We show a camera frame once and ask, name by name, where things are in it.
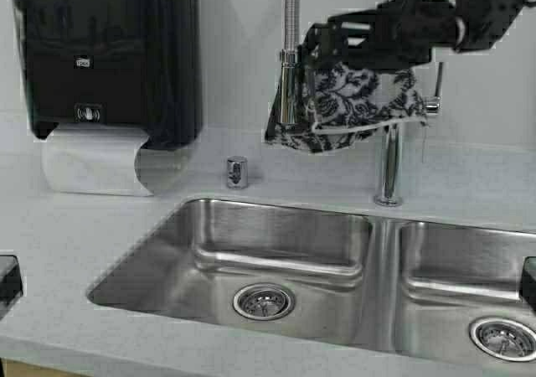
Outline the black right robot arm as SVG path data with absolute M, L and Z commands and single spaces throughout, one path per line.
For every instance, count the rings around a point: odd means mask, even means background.
M 535 0 L 387 0 L 333 15 L 307 31 L 298 53 L 315 70 L 394 73 L 425 65 L 436 48 L 456 54 L 491 49 Z

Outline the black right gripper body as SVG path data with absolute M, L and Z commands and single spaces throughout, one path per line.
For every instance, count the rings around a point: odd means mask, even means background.
M 433 49 L 454 48 L 458 41 L 459 25 L 450 6 L 376 8 L 313 24 L 299 58 L 315 70 L 344 64 L 352 70 L 394 73 L 427 64 Z

